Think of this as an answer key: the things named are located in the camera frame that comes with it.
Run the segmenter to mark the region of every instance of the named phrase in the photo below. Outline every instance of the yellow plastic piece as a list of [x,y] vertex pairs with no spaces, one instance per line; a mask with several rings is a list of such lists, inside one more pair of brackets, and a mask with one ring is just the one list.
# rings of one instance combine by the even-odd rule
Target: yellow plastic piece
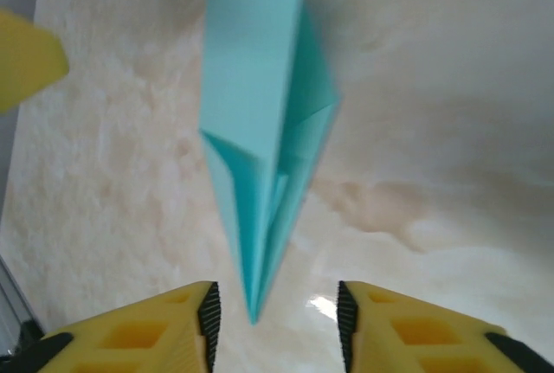
[[69,71],[60,40],[21,16],[0,10],[0,113]]
[[348,373],[521,373],[484,336],[497,325],[363,282]]
[[[197,282],[53,331],[45,338],[70,332],[74,340],[41,373],[209,372],[198,309],[213,285]],[[218,330],[218,293],[208,301]]]

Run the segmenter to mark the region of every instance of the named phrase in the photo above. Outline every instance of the paper airplane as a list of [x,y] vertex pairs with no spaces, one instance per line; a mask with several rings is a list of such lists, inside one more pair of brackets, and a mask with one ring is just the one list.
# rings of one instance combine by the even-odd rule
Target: paper airplane
[[337,105],[304,0],[206,0],[200,132],[253,324]]

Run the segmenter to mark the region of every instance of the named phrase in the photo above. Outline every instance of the beige marble vein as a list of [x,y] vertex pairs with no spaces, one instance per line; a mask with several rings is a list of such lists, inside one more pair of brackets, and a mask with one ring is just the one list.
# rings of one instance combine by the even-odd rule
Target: beige marble vein
[[0,250],[48,328],[219,280],[217,371],[341,371],[338,280],[554,361],[554,0],[309,0],[344,97],[261,322],[198,138],[203,0],[38,0],[63,81],[20,111]]

